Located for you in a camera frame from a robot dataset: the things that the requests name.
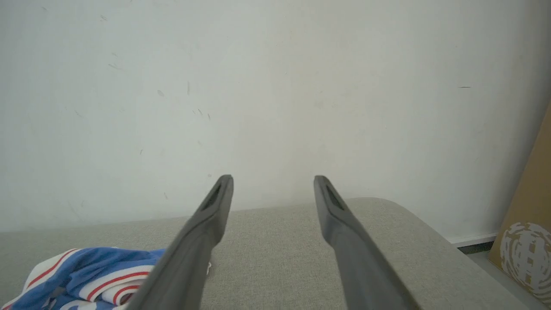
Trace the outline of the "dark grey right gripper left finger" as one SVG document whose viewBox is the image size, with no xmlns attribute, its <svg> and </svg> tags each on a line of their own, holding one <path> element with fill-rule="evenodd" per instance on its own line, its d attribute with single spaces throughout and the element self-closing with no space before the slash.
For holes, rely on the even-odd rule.
<svg viewBox="0 0 551 310">
<path fill-rule="evenodd" d="M 226 231 L 233 178 L 222 175 L 132 296 L 128 310 L 198 310 L 213 249 Z"/>
</svg>

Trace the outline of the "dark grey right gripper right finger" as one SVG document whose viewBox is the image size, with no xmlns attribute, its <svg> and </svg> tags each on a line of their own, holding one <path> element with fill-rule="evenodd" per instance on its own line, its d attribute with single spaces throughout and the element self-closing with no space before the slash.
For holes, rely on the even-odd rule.
<svg viewBox="0 0 551 310">
<path fill-rule="evenodd" d="M 331 181 L 313 181 L 319 226 L 332 247 L 347 308 L 350 310 L 418 310 L 418 302 Z"/>
</svg>

